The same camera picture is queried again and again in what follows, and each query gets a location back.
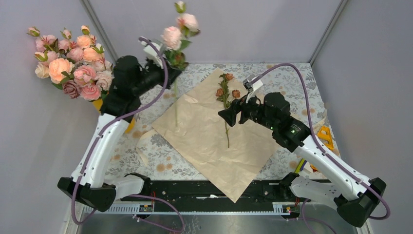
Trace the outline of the brown orange rose stem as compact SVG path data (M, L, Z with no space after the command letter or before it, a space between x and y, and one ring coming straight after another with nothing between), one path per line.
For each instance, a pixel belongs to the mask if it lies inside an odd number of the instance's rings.
M215 96L217 97L216 100L220 101L223 103L224 109L227 109L230 107L231 101L230 101L230 92L229 92L229 87L228 83L232 79L234 79L234 76L232 73L222 73L220 76L222 80L219 83L220 88L217 89ZM232 97L233 99L240 98L241 92L237 89L232 91ZM230 142L229 142L229 134L228 134L229 128L227 123L225 123L225 134L227 138L227 146L229 148Z

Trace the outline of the orange paper bouquet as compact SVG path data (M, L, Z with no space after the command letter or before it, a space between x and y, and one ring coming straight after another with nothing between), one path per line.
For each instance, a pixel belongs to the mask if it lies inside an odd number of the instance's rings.
M270 130L252 121L225 126L218 115L224 106L216 97L222 74L220 69L213 71L182 95L152 127L236 202L279 146Z

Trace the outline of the cream printed ribbon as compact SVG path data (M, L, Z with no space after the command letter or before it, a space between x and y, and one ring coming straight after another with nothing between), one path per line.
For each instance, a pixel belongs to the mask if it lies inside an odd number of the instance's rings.
M133 132L132 136L136 143L136 151L140 155L142 161L146 167L154 167L156 160L156 153L158 147L156 143L152 143L152 137L154 137L157 132L154 129L151 130L136 130Z

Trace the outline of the dark mauve rose stem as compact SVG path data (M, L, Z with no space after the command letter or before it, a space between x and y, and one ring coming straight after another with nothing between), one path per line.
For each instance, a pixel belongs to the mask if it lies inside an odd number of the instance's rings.
M62 85L63 93L68 95L71 99L78 98L80 96L80 87L74 80L69 80Z

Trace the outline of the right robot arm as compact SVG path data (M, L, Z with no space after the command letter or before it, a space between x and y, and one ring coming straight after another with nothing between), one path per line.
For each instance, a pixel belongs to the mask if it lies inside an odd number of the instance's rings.
M330 185L289 173L279 188L281 198L295 197L319 202L337 211L352 226L361 228L378 206L387 187L379 177L369 178L349 166L313 135L303 122L291 116L290 104L281 93L235 99L218 112L233 127L251 120L272 131L277 144L313 164Z

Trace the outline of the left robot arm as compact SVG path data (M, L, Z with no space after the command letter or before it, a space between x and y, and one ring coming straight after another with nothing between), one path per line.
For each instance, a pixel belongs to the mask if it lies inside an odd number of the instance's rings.
M105 179L112 153L133 119L133 116L125 115L140 108L141 95L164 84L164 70L152 60L146 61L145 66L141 66L134 56L124 56L116 61L112 84L103 99L87 152L71 176L61 177L57 184L68 197L99 212L107 211L115 200L131 195L146 200L151 194L150 179L138 173Z

